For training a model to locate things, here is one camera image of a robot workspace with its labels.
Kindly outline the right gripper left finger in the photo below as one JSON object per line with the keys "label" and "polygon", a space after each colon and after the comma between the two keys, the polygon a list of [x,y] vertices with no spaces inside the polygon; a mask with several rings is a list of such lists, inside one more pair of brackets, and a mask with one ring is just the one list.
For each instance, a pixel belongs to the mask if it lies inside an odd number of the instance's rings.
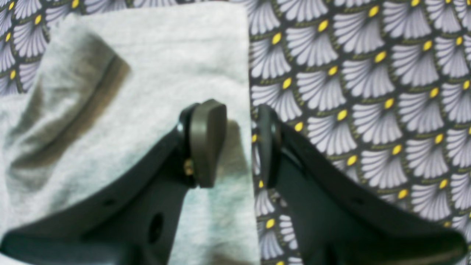
{"label": "right gripper left finger", "polygon": [[9,231],[1,254],[30,265],[166,265],[185,195],[215,184],[227,121],[215,99],[188,106],[130,170],[86,200]]}

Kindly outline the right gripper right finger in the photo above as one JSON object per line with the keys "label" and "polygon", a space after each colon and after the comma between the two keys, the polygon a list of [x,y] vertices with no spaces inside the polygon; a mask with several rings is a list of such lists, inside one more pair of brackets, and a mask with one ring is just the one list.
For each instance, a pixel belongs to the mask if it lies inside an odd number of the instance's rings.
{"label": "right gripper right finger", "polygon": [[305,265],[455,265],[468,253],[461,233],[360,187],[270,106],[257,127],[261,178],[287,202]]}

